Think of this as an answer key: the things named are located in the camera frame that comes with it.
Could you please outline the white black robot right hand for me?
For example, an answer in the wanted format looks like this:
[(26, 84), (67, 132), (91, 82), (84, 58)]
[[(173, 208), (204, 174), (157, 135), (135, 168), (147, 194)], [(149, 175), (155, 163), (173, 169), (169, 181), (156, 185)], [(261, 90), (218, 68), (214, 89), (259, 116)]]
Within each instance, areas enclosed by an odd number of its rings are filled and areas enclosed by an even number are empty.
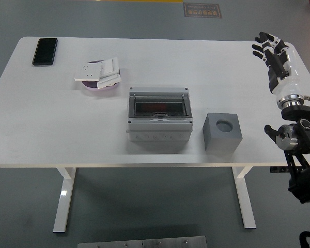
[(253, 55), (268, 68), (269, 89), (276, 96), (277, 104), (295, 100), (303, 103), (299, 88), (300, 76), (295, 50), (279, 37), (261, 32), (252, 45)]

